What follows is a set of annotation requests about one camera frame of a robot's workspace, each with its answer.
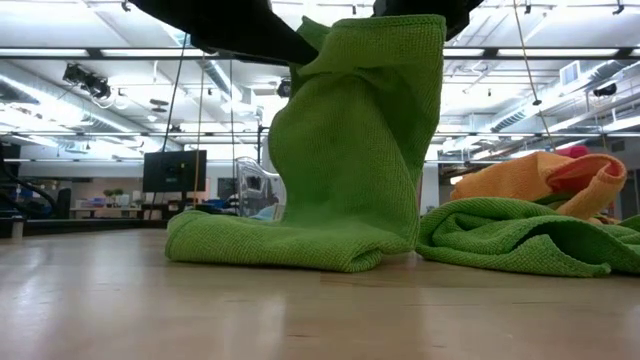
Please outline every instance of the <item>desk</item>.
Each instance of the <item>desk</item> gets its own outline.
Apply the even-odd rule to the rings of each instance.
[[[385,257],[340,274],[186,264],[165,230],[1,245],[2,359],[640,359],[640,279]]]
[[[96,217],[96,211],[100,212],[110,212],[110,213],[120,213],[122,217],[129,217],[132,212],[137,213],[138,218],[143,213],[143,210],[140,208],[71,208],[69,212],[71,213],[71,218],[77,218],[78,212],[88,212],[90,218]]]

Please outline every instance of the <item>television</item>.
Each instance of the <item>television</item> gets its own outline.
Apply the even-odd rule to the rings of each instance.
[[[205,191],[207,151],[168,151],[144,154],[142,191],[152,193],[187,192],[196,186]]]

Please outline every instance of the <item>red cloth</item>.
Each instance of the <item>red cloth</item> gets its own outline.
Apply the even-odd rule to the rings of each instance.
[[[570,148],[558,150],[556,151],[556,154],[567,156],[572,159],[577,159],[579,157],[589,155],[589,148],[587,148],[584,145],[577,145],[577,146],[572,146]]]

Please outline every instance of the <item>potted plant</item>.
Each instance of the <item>potted plant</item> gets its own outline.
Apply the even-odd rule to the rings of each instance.
[[[111,197],[113,196],[113,190],[106,189],[102,192],[102,194],[104,194],[104,197],[107,198],[107,207],[111,207],[112,204],[110,201],[111,201]]]
[[[120,207],[120,196],[124,194],[122,189],[113,189],[113,196],[115,197],[114,207]]]

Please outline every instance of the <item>green microfiber towel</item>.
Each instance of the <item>green microfiber towel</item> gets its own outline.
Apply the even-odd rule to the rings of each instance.
[[[593,225],[507,198],[447,203],[421,223],[425,259],[530,274],[593,277],[640,274],[640,219]]]
[[[344,272],[415,248],[416,185],[438,123],[445,20],[304,19],[319,49],[292,68],[294,94],[269,151],[287,189],[281,222],[187,212],[171,220],[176,261],[286,265]]]

